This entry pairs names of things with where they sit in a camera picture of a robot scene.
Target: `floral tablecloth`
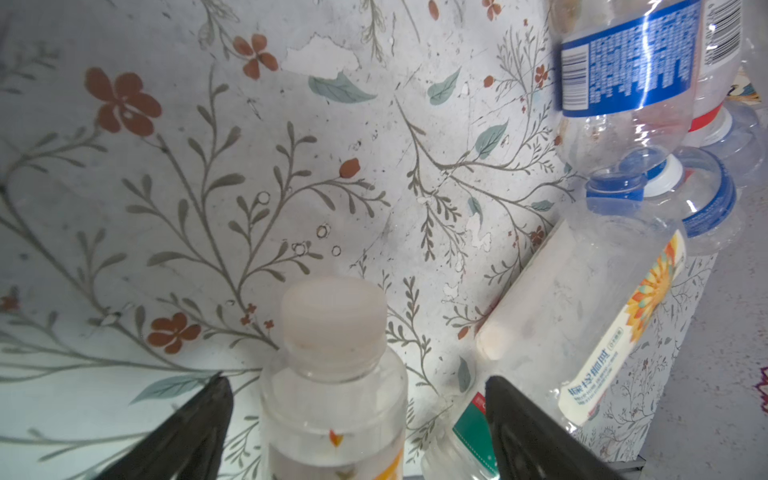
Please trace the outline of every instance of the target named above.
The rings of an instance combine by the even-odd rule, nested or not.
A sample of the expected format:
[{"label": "floral tablecloth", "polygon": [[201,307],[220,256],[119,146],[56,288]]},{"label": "floral tablecloth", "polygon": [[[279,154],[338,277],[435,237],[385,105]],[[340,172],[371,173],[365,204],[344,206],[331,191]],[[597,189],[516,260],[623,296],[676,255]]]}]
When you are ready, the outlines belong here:
[{"label": "floral tablecloth", "polygon": [[[276,299],[328,273],[387,293],[418,473],[573,200],[537,0],[9,0],[0,59],[8,478],[90,478],[218,371],[220,476],[256,478]],[[637,455],[713,261],[581,432],[603,458]]]}]

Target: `blue label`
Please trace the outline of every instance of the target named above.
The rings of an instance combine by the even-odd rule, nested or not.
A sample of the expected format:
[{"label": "blue label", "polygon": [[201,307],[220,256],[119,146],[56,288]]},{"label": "blue label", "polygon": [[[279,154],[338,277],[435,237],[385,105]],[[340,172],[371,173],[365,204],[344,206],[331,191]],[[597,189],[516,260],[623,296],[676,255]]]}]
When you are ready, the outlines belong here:
[{"label": "blue label", "polygon": [[563,114],[591,117],[637,110],[690,88],[699,0],[562,45]]},{"label": "blue label", "polygon": [[704,208],[683,219],[688,238],[698,237],[720,225],[736,205],[737,193],[733,178],[719,158],[717,163],[720,165],[720,188]]}]

